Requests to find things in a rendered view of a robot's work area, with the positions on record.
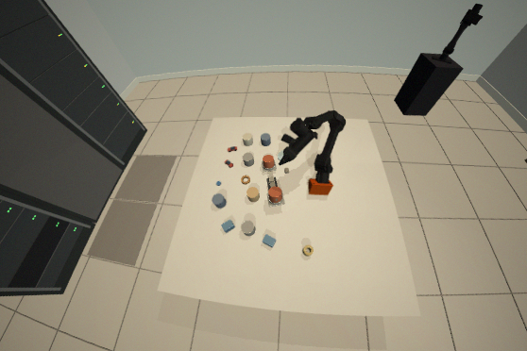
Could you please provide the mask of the brown cylinder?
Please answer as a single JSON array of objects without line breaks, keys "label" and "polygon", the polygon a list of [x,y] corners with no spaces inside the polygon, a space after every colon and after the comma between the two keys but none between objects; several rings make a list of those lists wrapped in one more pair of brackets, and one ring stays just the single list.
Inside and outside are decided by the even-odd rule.
[{"label": "brown cylinder", "polygon": [[274,157],[271,155],[265,155],[263,157],[263,167],[264,168],[272,168],[274,166]]},{"label": "brown cylinder", "polygon": [[279,187],[271,187],[268,191],[268,194],[269,194],[269,200],[272,202],[272,203],[279,203],[282,199],[282,193],[281,193],[281,188]]}]

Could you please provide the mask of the dark olive cylinder with tan top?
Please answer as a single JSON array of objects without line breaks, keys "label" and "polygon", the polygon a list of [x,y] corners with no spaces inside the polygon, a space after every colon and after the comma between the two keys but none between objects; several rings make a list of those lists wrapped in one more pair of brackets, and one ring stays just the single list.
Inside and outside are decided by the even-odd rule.
[{"label": "dark olive cylinder with tan top", "polygon": [[250,202],[257,202],[260,199],[259,191],[255,187],[247,189],[246,195]]}]

